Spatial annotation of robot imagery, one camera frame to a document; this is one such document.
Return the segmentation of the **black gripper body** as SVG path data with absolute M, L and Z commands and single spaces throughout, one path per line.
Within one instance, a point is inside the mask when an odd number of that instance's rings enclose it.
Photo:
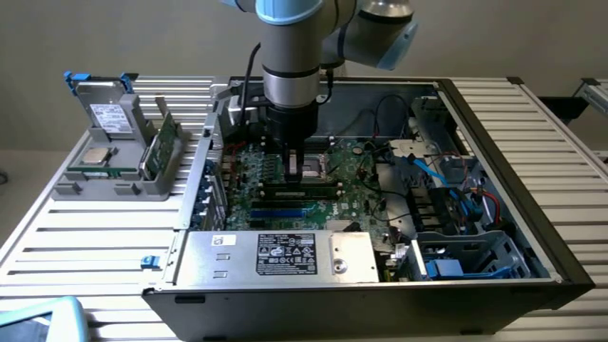
M 317 130 L 317 102 L 311 101 L 306 106 L 298 108 L 269 106 L 266 123 L 271 138 L 279 144 L 301 144 Z

